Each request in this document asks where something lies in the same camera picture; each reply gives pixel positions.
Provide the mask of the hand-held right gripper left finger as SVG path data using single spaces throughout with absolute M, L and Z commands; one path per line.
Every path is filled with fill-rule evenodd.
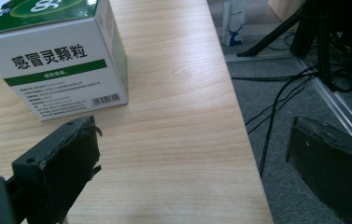
M 27 193 L 29 224 L 59 224 L 88 181 L 100 171 L 93 116 L 66 122 L 14 162 L 16 183 Z

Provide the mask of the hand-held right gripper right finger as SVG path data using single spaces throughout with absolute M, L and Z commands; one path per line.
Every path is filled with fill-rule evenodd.
M 296 117 L 286 161 L 344 224 L 352 224 L 351 135 L 319 120 Z

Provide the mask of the white and green medicine box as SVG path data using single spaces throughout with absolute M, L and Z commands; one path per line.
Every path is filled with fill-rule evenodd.
M 109 0 L 0 0 L 0 76 L 42 120 L 127 104 Z

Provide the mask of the black metal stand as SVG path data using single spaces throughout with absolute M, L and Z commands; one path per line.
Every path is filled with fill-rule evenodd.
M 341 48 L 350 51 L 347 59 L 348 71 L 352 76 L 352 0 L 304 0 L 277 28 L 240 55 L 257 55 L 293 25 L 298 28 L 290 52 L 297 57 L 303 57 L 311 45 L 317 43 L 319 78 L 330 90 L 335 89 L 330 70 L 331 41 L 338 42 Z

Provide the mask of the white paper bag blue deer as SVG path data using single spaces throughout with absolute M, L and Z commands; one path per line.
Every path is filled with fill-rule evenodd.
M 245 18 L 246 0 L 224 0 L 220 40 L 225 46 L 243 43 Z

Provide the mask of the aluminium floor rail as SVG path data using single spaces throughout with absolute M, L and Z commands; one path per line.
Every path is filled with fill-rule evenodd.
M 259 53 L 257 56 L 237 56 L 235 53 L 226 54 L 226 63 L 240 63 L 240 62 L 253 62 L 263 60 L 277 60 L 277 59 L 293 59 L 298 65 L 305 69 L 307 65 L 301 60 L 288 52 L 264 52 Z M 317 93 L 329 107 L 335 117 L 342 123 L 347 132 L 352 135 L 352 109 L 347 105 L 345 99 L 338 91 L 331 91 L 327 88 L 318 78 L 312 80 L 313 86 Z

